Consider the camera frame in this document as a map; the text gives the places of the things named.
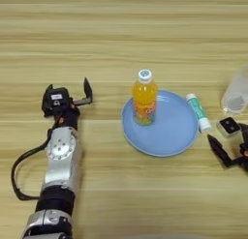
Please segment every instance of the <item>robotic arm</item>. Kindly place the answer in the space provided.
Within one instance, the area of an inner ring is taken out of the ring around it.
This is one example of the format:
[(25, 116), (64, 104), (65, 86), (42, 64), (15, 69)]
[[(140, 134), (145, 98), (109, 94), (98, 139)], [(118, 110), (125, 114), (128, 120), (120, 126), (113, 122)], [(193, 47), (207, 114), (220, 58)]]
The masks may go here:
[[(78, 191), (79, 161), (78, 106), (91, 104), (93, 95), (85, 79), (86, 98), (74, 101), (66, 88), (47, 88), (42, 110), (45, 117), (53, 116), (54, 125), (48, 130), (46, 142), (23, 154), (13, 166), (12, 182), (21, 200), (38, 199), (35, 213), (24, 229), (22, 239), (72, 239), (72, 214)], [(46, 148), (48, 168), (39, 197), (23, 194), (16, 186), (16, 167), (27, 157)]]

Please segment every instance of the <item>orange liquid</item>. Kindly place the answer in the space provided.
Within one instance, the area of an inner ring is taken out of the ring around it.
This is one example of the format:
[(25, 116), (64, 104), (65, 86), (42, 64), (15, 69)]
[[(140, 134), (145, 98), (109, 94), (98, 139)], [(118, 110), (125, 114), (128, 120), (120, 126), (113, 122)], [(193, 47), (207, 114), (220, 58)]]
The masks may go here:
[(158, 86), (154, 81), (143, 84), (137, 81), (133, 87), (135, 119), (141, 125), (150, 125), (155, 120)]

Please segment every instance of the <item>green label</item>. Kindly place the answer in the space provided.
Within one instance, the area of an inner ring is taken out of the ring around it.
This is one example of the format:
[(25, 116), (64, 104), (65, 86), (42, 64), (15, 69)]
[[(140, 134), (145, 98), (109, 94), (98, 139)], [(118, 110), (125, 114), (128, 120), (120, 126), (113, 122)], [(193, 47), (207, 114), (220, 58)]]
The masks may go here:
[(192, 98), (190, 101), (188, 101), (191, 108), (196, 112), (198, 119), (202, 119), (205, 117), (205, 112), (199, 103), (198, 99)]

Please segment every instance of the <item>clear plastic container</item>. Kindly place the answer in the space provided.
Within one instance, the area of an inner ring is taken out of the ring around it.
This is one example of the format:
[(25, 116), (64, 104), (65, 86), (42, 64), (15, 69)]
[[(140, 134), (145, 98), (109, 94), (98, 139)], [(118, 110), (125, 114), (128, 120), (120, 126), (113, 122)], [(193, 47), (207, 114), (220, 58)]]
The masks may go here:
[(225, 112), (239, 114), (248, 105), (248, 66), (243, 68), (230, 83), (221, 106)]

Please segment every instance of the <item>bottle label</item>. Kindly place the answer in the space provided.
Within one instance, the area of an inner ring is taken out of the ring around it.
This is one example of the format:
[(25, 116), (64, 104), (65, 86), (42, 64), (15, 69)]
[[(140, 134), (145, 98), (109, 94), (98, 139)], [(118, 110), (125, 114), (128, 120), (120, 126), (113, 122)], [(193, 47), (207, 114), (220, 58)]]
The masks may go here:
[(199, 103), (198, 99), (192, 98), (191, 100), (188, 101), (190, 104), (191, 108), (196, 112), (198, 119), (202, 119), (205, 117), (205, 112)]
[(156, 106), (156, 101), (149, 105), (134, 102), (136, 121), (144, 126), (152, 124), (155, 120)]

